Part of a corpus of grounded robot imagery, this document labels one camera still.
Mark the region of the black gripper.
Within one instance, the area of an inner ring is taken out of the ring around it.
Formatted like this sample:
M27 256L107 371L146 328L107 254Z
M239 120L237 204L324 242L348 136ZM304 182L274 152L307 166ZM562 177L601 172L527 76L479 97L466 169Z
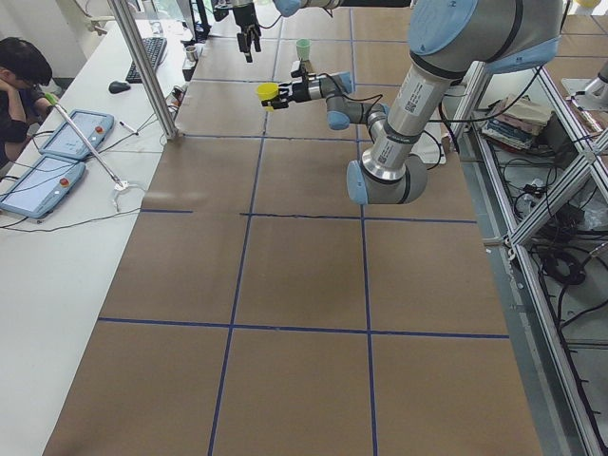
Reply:
M260 28L253 0L232 0L232 11L235 21L240 28L237 41L240 52L247 63L254 61L253 52L261 52Z
M273 98L261 101L261 105L266 111L275 111L289 107L289 103L305 103L321 98L321 88L317 80L293 81L290 83L280 83L278 85L280 93L287 93L286 100Z

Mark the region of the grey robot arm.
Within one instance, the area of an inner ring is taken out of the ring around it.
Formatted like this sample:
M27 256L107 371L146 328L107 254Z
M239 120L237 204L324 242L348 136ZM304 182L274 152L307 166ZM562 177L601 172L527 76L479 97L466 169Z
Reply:
M450 85L475 61L491 74L540 67L552 60L561 36L560 1L418 1L408 29L411 67L392 106L357 102L349 74L312 75L303 66L294 81L260 85L268 110L291 102L323 99L330 128L367 126L370 149L347 169L348 194L360 204L402 204L416 200L428 169L411 149Z

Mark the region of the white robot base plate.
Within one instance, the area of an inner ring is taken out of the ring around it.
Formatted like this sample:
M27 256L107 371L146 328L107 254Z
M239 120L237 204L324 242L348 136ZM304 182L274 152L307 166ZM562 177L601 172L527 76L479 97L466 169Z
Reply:
M428 166L446 163L446 152L442 146L442 131L440 125L432 123L425 127L420 140L412 149L412 153L421 158Z

